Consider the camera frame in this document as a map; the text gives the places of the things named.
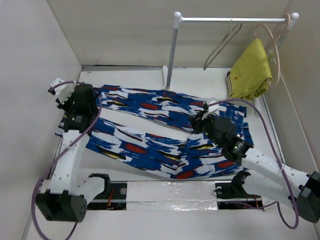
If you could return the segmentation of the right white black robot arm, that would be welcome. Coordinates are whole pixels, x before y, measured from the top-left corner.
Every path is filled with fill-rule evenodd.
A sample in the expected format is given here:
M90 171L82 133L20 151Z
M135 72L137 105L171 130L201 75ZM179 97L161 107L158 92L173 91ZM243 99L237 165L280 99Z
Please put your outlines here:
M320 219L320 174L296 170L266 156L236 133L236 126L225 117L206 115L204 111L189 116L196 134L204 134L220 147L230 162L250 169L241 171L233 179L231 191L237 197L260 195L297 207L304 220L317 223Z

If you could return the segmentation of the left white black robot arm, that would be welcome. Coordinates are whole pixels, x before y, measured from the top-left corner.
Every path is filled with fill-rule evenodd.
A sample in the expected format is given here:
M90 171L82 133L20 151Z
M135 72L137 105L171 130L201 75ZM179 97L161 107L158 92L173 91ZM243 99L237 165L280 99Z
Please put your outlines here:
M57 107L66 114L62 152L47 187L35 195L35 204L47 221L80 223L95 197L104 199L112 193L108 174L92 173L84 183L77 182L84 150L101 112L96 103L99 92L87 83L75 87L58 83L49 92L57 96Z

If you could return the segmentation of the blue white red patterned trousers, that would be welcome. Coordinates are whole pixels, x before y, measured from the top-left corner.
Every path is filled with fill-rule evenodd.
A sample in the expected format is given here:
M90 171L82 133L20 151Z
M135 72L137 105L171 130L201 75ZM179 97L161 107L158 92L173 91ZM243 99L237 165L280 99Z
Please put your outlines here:
M204 99L165 90L102 85L103 112L86 148L133 168L176 180L236 174L243 167L227 160L189 117Z

